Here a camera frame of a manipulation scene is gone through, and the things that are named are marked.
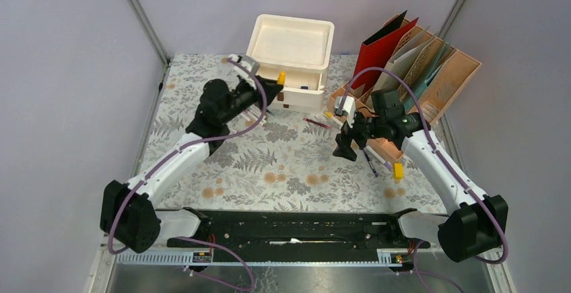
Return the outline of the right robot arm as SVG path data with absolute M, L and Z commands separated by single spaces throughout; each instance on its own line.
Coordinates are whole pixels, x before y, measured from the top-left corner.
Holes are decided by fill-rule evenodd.
M 336 97 L 335 115 L 345 117 L 335 141 L 333 155 L 356 161 L 352 143 L 363 149 L 370 139 L 393 142 L 422 171 L 441 198 L 447 215 L 425 214 L 416 209 L 396 213 L 386 237 L 395 247 L 412 238 L 440 246 L 454 262 L 496 247 L 507 247 L 505 228 L 508 205 L 500 196 L 489 196 L 452 161 L 436 142 L 434 132 L 418 112 L 405 112 L 395 90 L 375 92 L 375 112 L 371 116 L 357 110 L 356 99 Z

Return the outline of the dark blue pen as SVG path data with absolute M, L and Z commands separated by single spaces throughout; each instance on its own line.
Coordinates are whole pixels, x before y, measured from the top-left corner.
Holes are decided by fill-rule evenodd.
M 365 149 L 362 149 L 362 153 L 363 153 L 363 155 L 364 155 L 364 157 L 365 157 L 365 159 L 366 159 L 366 161 L 367 161 L 367 163 L 368 163 L 368 165 L 369 165 L 369 167 L 370 167 L 370 169 L 371 169 L 373 175 L 374 175 L 375 177 L 378 177 L 378 173 L 377 173 L 377 171 L 376 171 L 376 169 L 375 169 L 375 167 L 374 167 L 374 165 L 373 165 L 373 163 L 372 163 L 372 160 L 370 159 L 370 156 L 368 155 L 367 151 L 366 151 Z

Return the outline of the red folder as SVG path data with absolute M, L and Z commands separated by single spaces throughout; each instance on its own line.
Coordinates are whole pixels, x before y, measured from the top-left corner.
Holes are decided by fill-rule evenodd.
M 379 31 L 363 41 L 358 54 L 354 76 L 369 67 L 384 67 L 386 65 L 402 37 L 417 24 L 418 18 L 406 21 L 406 14 L 407 11 L 404 11 L 395 16 Z M 355 97 L 360 97 L 375 85 L 379 77 L 380 72 L 378 71 L 365 72 L 350 86 L 349 93 Z

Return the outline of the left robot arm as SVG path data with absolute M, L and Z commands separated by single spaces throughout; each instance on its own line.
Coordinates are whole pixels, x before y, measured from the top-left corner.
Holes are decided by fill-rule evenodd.
M 262 90 L 240 80 L 230 90 L 222 79 L 213 79 L 203 87 L 194 119 L 174 147 L 150 168 L 126 183 L 112 181 L 104 189 L 100 228 L 108 235 L 108 250 L 114 240 L 136 253 L 151 246 L 183 237 L 199 247 L 209 237 L 209 229 L 190 208 L 158 212 L 157 204 L 186 174 L 210 157 L 231 137 L 228 122 L 250 106 L 263 108 L 283 90 L 274 80 L 257 77 Z

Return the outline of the yellow glue bottle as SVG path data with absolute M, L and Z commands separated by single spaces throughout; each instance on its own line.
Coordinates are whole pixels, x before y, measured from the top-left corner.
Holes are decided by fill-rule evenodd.
M 283 86 L 285 84 L 285 80 L 286 80 L 286 73 L 284 71 L 281 71 L 276 80 L 276 84 Z

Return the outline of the teal folder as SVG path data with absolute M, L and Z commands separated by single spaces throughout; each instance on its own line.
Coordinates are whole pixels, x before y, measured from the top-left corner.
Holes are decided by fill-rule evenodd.
M 413 92 L 417 100 L 427 90 L 435 77 L 435 70 L 441 59 L 450 52 L 451 45 L 440 39 L 427 44 L 417 56 L 409 71 L 405 74 L 404 82 Z

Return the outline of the dark red pen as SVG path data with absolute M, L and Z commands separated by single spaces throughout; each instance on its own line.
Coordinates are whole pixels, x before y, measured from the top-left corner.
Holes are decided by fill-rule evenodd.
M 306 121 L 307 123 L 310 123 L 310 124 L 319 126 L 319 127 L 321 127 L 321 128 L 324 128 L 324 129 L 332 129 L 332 127 L 329 126 L 329 125 L 326 125 L 326 124 L 324 124 L 324 123 L 320 123 L 320 122 L 318 122 L 318 121 L 314 121 L 314 120 L 309 119 L 309 118 L 306 118 L 306 117 L 304 117 L 303 120 Z

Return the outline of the white three-drawer organizer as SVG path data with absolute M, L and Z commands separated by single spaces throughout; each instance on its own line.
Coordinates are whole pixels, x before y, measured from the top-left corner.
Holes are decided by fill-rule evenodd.
M 322 111 L 334 30 L 328 21 L 269 14 L 257 17 L 246 55 L 259 63 L 261 77 L 277 80 L 285 72 L 283 90 L 270 110 Z

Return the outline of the beige folder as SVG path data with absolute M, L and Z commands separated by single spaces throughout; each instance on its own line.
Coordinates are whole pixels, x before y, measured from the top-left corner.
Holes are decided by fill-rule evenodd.
M 419 57 L 423 49 L 433 38 L 426 28 L 420 30 L 415 27 L 412 32 L 406 33 L 397 45 L 397 50 L 385 65 L 385 69 L 404 79 L 412 65 Z M 372 91 L 393 89 L 399 82 L 388 73 L 381 73 Z

